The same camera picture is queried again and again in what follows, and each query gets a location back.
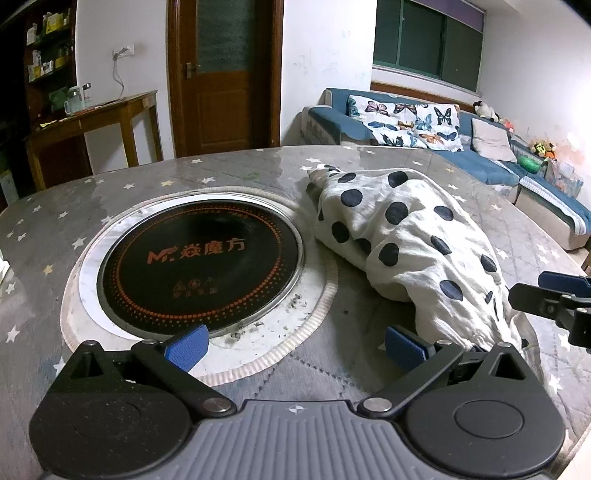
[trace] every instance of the glass window pane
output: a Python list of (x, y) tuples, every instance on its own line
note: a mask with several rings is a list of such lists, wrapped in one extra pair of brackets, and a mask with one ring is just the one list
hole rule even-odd
[(378, 0), (374, 61), (396, 64), (399, 30), (400, 0)]
[(439, 76), (445, 16), (407, 0), (404, 2), (402, 17), (399, 64)]
[(255, 0), (197, 0), (199, 72), (249, 70), (254, 26)]
[(482, 34), (449, 18), (441, 79), (475, 92), (481, 54)]

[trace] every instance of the stuffed toy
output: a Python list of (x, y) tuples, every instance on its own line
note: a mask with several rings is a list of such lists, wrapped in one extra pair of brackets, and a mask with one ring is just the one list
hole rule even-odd
[(501, 117), (499, 117), (492, 107), (488, 106), (482, 100), (479, 102), (474, 103), (473, 105), (474, 111), (480, 118), (487, 118), (491, 122), (498, 122), (500, 121)]

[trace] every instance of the wooden door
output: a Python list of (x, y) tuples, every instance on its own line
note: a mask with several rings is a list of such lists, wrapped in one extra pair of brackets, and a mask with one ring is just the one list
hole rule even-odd
[(277, 0), (171, 1), (177, 156), (269, 147)]

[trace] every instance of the star-patterned tablecloth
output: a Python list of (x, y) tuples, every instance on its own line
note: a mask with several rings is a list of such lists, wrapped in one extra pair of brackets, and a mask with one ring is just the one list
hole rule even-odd
[[(11, 269), (0, 284), (0, 478), (41, 473), (28, 441), (31, 416), (71, 355), (60, 332), (66, 281), (85, 246), (116, 215), (168, 193), (246, 186), (280, 194), (315, 211), (307, 171), (317, 163), (343, 171), (413, 168), (443, 186), (483, 229), (509, 286), (537, 283), (544, 270), (582, 270), (534, 222), (492, 189), (426, 150), (379, 147), (284, 147), (181, 158), (73, 181), (22, 199), (0, 215), (0, 249)], [(392, 381), (380, 349), (393, 309), (411, 326), (414, 307), (371, 289), (338, 259), (339, 290), (319, 329), (274, 367), (219, 390), (246, 398), (359, 401)], [(547, 386), (570, 445), (591, 423), (591, 355), (565, 330), (530, 317), (540, 342)]]

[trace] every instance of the door handle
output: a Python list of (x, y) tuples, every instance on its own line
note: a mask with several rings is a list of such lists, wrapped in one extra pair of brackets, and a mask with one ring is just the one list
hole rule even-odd
[(192, 62), (188, 62), (187, 63), (187, 78), (192, 79), (193, 75), (195, 75), (199, 72), (200, 66), (201, 65), (195, 65)]

